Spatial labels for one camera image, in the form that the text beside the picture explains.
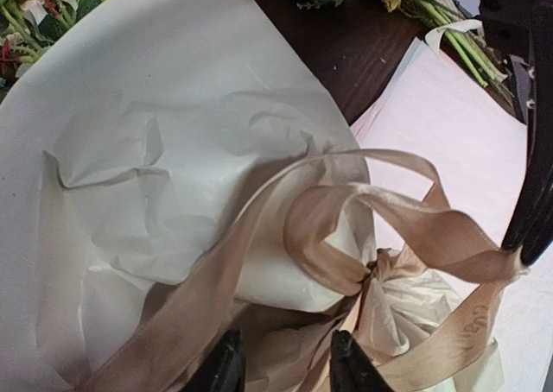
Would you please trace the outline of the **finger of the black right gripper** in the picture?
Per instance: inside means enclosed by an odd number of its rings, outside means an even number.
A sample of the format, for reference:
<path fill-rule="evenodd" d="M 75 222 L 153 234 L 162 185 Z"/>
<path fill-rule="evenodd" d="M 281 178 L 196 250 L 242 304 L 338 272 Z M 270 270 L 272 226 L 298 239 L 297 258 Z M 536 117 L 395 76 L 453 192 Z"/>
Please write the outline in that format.
<path fill-rule="evenodd" d="M 524 265 L 534 264 L 552 243 L 552 0 L 532 4 L 530 40 L 528 162 L 502 243 L 519 249 Z"/>

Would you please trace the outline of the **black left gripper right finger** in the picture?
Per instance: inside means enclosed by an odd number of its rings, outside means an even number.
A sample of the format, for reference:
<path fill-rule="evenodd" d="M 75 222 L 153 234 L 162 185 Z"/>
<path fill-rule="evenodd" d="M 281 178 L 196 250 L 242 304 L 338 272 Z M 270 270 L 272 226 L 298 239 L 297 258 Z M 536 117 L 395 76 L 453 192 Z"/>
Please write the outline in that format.
<path fill-rule="evenodd" d="M 330 351 L 332 392 L 393 392 L 350 332 L 334 332 Z"/>

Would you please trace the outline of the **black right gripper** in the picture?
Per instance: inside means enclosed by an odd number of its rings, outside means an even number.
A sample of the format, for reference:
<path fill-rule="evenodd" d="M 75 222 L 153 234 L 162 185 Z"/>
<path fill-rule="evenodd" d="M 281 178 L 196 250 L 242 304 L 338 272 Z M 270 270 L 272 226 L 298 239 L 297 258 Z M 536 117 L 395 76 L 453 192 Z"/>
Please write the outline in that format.
<path fill-rule="evenodd" d="M 552 118 L 552 0 L 480 0 L 486 43 L 534 69 L 537 118 Z"/>

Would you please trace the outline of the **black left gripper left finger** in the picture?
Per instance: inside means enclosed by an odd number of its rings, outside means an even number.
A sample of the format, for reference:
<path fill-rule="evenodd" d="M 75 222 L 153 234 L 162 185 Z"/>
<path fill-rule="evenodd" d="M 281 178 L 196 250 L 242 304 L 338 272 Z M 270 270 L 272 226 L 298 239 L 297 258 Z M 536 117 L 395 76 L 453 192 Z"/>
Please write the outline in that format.
<path fill-rule="evenodd" d="M 244 392 L 246 356 L 240 330 L 224 333 L 181 392 Z"/>

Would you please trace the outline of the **beige ribbon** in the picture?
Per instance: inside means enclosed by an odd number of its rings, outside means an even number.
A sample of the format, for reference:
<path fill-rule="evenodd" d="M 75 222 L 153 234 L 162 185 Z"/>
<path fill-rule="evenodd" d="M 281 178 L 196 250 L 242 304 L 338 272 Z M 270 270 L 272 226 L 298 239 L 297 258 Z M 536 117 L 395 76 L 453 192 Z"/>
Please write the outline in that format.
<path fill-rule="evenodd" d="M 248 391 L 328 391 L 331 346 L 352 336 L 391 391 L 497 391 L 492 335 L 526 271 L 453 210 L 427 160 L 358 150 L 295 162 L 265 182 L 188 278 L 81 391 L 205 391 L 207 360 L 238 330 Z"/>

